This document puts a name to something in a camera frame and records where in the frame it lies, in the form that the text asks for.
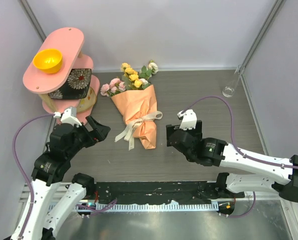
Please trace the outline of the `cream printed ribbon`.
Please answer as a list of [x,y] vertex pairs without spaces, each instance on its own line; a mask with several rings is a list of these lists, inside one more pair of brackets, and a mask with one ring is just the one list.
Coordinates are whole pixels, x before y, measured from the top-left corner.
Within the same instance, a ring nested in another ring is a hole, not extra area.
[[154,111],[152,113],[149,113],[145,116],[142,116],[138,119],[135,119],[135,120],[129,122],[126,125],[125,129],[115,137],[114,142],[117,142],[117,141],[123,139],[129,143],[128,150],[129,151],[132,150],[134,148],[134,137],[133,137],[134,131],[138,127],[140,127],[142,125],[142,123],[147,122],[147,121],[160,120],[160,119],[162,119],[162,117],[163,117],[162,112]]

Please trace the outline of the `orange wrapping paper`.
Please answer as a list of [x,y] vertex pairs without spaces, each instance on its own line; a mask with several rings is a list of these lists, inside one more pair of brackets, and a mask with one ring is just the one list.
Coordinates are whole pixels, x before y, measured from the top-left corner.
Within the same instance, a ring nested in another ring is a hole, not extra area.
[[[150,85],[144,90],[127,90],[111,97],[111,99],[122,115],[125,125],[149,113],[158,111],[154,85]],[[142,146],[147,150],[156,148],[157,126],[154,121],[142,123],[133,134],[134,142],[135,139],[139,139]]]

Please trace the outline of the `white flower stem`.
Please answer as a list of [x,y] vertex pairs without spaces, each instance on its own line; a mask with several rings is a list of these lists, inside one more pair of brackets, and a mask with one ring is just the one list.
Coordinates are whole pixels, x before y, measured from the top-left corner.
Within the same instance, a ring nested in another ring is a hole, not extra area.
[[150,79],[158,71],[158,65],[154,60],[150,60],[147,65],[142,66],[139,73],[139,80],[142,82],[142,85],[150,84]]

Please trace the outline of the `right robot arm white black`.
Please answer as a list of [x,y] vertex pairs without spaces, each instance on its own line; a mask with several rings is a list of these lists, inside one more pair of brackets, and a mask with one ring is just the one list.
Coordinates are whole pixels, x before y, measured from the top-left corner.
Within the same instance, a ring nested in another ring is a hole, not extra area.
[[166,126],[167,146],[174,147],[189,162],[205,167],[224,167],[248,172],[246,176],[220,174],[215,193],[227,197],[240,192],[272,192],[284,200],[298,203],[298,155],[278,158],[235,147],[217,138],[202,137],[202,121],[195,128]]

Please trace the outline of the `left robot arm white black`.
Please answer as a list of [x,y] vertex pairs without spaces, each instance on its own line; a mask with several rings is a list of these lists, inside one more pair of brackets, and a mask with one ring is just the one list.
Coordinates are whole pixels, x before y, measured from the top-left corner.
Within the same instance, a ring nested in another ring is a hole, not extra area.
[[78,202],[94,196],[94,178],[78,173],[73,177],[65,195],[49,210],[54,194],[71,167],[73,157],[81,149],[104,141],[111,130],[92,116],[88,116],[86,120],[91,130],[74,122],[54,126],[50,140],[46,143],[46,150],[34,163],[31,180],[24,172],[16,153],[17,137],[13,138],[13,155],[29,187],[30,195],[16,230],[8,237],[10,240],[54,240],[57,230]]

